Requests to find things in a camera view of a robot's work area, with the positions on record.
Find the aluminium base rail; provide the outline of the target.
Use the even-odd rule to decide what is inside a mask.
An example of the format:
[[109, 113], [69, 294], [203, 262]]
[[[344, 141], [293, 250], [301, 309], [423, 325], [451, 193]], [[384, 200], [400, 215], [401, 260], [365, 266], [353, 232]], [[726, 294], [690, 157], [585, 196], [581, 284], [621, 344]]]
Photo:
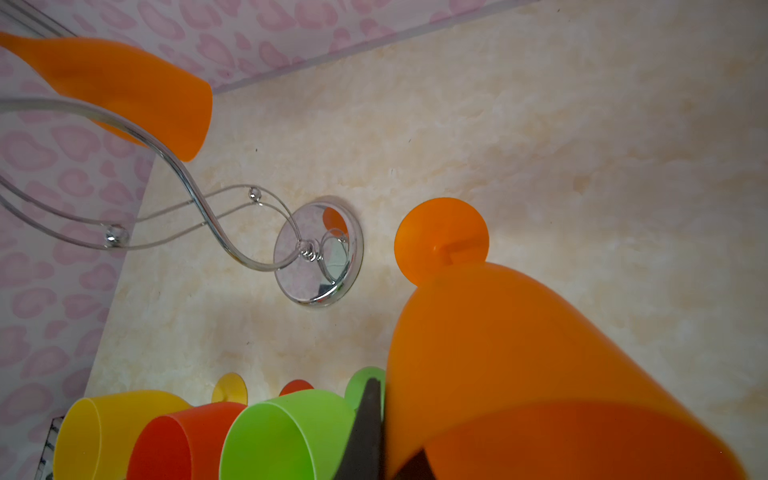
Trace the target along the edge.
[[54, 453], [57, 443], [57, 438], [59, 436], [61, 426], [63, 423], [64, 417], [54, 417], [50, 424], [48, 425], [48, 431], [46, 433], [45, 441], [43, 443], [43, 449], [41, 456], [39, 458], [36, 470], [35, 470], [35, 480], [53, 480], [54, 474], [53, 474], [53, 460], [54, 460]]

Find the chrome wine glass rack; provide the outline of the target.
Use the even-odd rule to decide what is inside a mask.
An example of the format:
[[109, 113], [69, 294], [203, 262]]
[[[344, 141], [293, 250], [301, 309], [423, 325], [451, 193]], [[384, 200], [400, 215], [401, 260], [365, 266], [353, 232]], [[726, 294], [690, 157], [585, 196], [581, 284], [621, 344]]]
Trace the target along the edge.
[[[78, 37], [26, 1], [5, 1], [1, 13], [23, 29], [22, 35], [34, 39]], [[223, 250], [239, 264], [274, 274], [280, 290], [293, 302], [312, 307], [340, 300], [357, 279], [363, 262], [362, 228], [351, 210], [341, 201], [324, 197], [296, 210], [271, 191], [254, 184], [244, 186], [246, 207], [279, 213], [284, 219], [269, 263], [254, 260], [241, 252], [225, 233], [222, 217], [210, 206], [183, 162], [160, 140], [132, 121], [96, 105], [59, 95], [5, 97], [5, 113], [50, 111], [73, 114], [94, 122], [121, 138], [153, 151], [177, 176], [188, 193], [188, 204], [201, 215], [201, 226], [208, 229]]]

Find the green plastic wine glass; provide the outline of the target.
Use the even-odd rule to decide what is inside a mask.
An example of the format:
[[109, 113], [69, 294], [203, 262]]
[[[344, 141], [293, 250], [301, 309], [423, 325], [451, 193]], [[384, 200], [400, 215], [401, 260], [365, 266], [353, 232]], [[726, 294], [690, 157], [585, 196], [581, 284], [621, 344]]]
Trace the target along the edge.
[[385, 371], [365, 367], [340, 396], [305, 389], [247, 407], [222, 447], [221, 479], [331, 479], [341, 465], [369, 379]]

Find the red plastic wine glass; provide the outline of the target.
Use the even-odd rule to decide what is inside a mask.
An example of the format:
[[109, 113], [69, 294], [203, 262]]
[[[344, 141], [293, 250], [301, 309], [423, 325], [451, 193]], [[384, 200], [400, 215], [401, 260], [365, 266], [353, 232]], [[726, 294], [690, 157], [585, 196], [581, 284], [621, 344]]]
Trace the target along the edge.
[[247, 406], [230, 401], [159, 416], [139, 435], [129, 479], [221, 479], [225, 437]]

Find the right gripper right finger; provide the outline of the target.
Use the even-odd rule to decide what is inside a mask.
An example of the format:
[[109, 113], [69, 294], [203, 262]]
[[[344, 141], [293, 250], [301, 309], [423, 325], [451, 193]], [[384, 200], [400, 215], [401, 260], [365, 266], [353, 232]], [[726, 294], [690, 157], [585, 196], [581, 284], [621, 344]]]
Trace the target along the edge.
[[420, 450], [395, 475], [395, 480], [435, 480], [426, 452]]

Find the orange plastic wine glass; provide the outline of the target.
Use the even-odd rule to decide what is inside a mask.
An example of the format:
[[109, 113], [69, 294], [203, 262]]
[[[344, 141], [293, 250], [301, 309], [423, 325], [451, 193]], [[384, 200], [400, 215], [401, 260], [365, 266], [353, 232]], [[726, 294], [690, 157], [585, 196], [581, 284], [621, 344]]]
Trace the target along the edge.
[[132, 121], [181, 161], [193, 160], [202, 148], [212, 117], [212, 88], [182, 68], [140, 48], [95, 38], [3, 33], [1, 46], [59, 95]]
[[386, 368], [384, 475], [420, 450], [437, 479], [742, 479], [729, 447], [584, 315], [488, 261], [455, 198], [395, 236], [415, 290]]

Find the yellow plastic wine glass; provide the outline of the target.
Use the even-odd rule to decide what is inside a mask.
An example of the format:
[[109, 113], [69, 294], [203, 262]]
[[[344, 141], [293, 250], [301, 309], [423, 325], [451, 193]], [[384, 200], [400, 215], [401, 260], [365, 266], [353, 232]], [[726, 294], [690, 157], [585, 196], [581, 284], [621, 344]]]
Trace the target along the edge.
[[[210, 403], [224, 401], [247, 406], [247, 387], [236, 373], [222, 376], [214, 387]], [[159, 416], [191, 408], [195, 407], [181, 397], [160, 390], [78, 400], [64, 417], [57, 438], [54, 478], [129, 479], [129, 460], [144, 428]]]

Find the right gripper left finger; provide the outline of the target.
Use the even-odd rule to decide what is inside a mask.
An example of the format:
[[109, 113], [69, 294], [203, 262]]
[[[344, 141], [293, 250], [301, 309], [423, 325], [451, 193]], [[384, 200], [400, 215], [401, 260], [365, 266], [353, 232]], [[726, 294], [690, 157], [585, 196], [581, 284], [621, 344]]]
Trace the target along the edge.
[[383, 418], [381, 382], [365, 384], [350, 436], [335, 480], [382, 478]]

